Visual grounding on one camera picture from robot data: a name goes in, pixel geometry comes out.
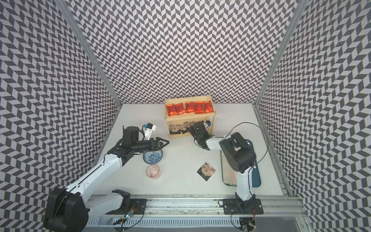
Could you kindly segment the black tea bag house print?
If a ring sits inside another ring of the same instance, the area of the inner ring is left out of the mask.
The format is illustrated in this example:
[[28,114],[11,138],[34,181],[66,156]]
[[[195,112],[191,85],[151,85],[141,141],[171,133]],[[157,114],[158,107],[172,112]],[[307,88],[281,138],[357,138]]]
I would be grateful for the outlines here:
[[172,125],[169,125],[169,133],[170,135],[174,135],[174,134],[181,134],[182,132],[178,124],[172,124]]
[[189,122],[188,122],[188,127],[189,127],[189,128],[193,127],[193,125],[194,125],[195,123],[196,123],[195,121],[189,121]]
[[181,131],[182,134],[189,132],[189,123],[184,122],[179,124],[179,130]]
[[197,171],[197,173],[205,180],[208,181],[210,177],[216,172],[208,162],[205,162]]

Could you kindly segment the red tea bag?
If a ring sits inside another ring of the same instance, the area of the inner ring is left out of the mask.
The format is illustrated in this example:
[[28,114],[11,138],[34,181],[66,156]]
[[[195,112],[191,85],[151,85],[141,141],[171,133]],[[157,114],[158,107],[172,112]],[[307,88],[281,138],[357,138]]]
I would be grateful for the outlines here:
[[203,110],[205,114],[214,112],[213,104],[211,101],[203,102]]
[[175,104],[174,106],[175,106],[177,115],[182,115],[182,114],[186,113],[186,109],[184,108],[184,104],[182,102],[178,103],[178,104]]
[[195,101],[194,102],[194,113],[195,114],[204,114],[203,102]]
[[174,104],[167,104],[166,109],[169,117],[177,115],[177,110]]
[[195,104],[192,101],[185,102],[186,106],[186,113],[194,113],[195,112]]

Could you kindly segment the light wooden two-tier shelf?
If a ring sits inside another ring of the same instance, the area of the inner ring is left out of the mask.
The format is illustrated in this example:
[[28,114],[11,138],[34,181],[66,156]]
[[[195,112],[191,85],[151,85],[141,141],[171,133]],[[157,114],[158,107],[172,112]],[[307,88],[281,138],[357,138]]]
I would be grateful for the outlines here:
[[[174,99],[165,99],[164,104],[179,104],[182,103],[184,108],[186,102],[206,102],[210,101],[212,108],[214,109],[214,103],[212,101],[211,95],[204,95],[204,96],[196,96],[196,97],[186,97],[186,98],[174,98]],[[206,130],[209,134],[213,134],[214,132],[214,123],[216,119],[216,112],[210,113],[203,113],[203,114],[195,114],[192,113],[184,113],[181,115],[169,116],[167,108],[165,108],[165,123],[166,123],[166,131],[170,139],[174,139],[177,137],[184,137],[190,136],[189,127],[192,122],[198,121],[210,121],[210,126],[205,126]]]

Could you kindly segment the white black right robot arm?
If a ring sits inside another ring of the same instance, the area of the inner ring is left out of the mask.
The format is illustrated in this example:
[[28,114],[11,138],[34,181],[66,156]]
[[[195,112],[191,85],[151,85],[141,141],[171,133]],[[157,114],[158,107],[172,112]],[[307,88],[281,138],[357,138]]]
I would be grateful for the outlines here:
[[194,123],[189,128],[194,142],[204,150],[221,151],[229,166],[236,173],[237,190],[236,204],[241,210],[256,206],[257,199],[253,192],[252,170],[255,166],[256,154],[248,142],[238,132],[230,132],[226,136],[210,135],[203,121]]

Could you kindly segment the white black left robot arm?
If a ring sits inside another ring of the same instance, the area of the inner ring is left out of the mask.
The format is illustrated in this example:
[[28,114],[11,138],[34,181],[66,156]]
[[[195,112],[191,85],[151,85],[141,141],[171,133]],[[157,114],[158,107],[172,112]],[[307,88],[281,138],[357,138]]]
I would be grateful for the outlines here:
[[115,189],[111,194],[90,201],[91,195],[114,172],[122,168],[136,153],[159,151],[170,142],[152,138],[151,129],[123,128],[122,138],[96,166],[77,181],[49,193],[43,220],[52,232],[81,232],[92,220],[112,211],[129,213],[130,193]]

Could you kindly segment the blue patterned ceramic bowl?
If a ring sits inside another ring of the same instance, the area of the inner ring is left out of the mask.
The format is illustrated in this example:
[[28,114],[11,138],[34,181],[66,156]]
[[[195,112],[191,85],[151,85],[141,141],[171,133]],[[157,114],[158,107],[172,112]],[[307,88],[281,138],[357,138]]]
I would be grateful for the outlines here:
[[148,151],[143,154],[143,160],[147,164],[156,164],[161,161],[163,157],[163,151]]

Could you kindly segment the pink translucent cup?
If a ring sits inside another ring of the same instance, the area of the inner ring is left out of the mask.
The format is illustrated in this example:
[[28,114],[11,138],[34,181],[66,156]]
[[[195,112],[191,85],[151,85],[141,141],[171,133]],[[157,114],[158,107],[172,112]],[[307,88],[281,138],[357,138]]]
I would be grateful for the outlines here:
[[146,175],[153,180],[158,179],[160,177],[159,166],[157,164],[149,165],[146,169]]

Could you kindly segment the teal tray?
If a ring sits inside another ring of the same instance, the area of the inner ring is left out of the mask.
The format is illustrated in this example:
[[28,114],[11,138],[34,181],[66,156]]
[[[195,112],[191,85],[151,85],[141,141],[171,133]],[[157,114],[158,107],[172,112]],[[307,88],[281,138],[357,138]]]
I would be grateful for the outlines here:
[[257,165],[257,161],[255,161],[255,165],[256,166],[253,168],[253,171],[252,171],[252,186],[254,188],[258,188],[261,186],[262,180],[260,177],[260,172],[259,172],[259,168]]

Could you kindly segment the pink handled metal spoon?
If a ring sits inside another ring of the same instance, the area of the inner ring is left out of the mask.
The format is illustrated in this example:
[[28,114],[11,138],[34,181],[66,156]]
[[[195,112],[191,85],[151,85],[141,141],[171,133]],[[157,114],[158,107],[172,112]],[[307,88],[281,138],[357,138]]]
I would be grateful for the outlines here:
[[234,179],[234,181],[237,181],[236,172],[233,171],[232,173],[233,173],[233,179]]

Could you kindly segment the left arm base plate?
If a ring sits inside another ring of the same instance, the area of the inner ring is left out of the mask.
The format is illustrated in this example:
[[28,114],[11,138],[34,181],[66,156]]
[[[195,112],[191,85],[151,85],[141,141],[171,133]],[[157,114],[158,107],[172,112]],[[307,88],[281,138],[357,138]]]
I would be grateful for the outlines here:
[[146,208],[147,199],[131,199],[126,207],[121,207],[117,210],[106,213],[107,215],[127,215],[130,210],[133,210],[134,215],[143,215]]

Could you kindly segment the aluminium mounting rail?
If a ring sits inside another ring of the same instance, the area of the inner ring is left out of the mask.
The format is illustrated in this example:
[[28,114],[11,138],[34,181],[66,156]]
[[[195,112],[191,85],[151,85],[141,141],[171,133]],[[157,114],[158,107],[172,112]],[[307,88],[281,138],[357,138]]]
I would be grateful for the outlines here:
[[90,222],[85,231],[232,231],[251,228],[253,232],[311,232],[309,218],[297,197],[258,196],[263,215],[225,215],[220,196],[150,196],[134,195],[133,199],[147,199],[143,215],[103,215]]

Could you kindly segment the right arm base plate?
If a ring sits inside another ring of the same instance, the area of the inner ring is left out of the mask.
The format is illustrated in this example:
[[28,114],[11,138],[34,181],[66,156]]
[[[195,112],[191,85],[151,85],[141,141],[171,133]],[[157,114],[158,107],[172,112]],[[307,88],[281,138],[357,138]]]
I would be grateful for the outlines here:
[[222,199],[221,207],[225,215],[263,215],[263,206],[260,199],[250,199],[242,202],[238,199]]

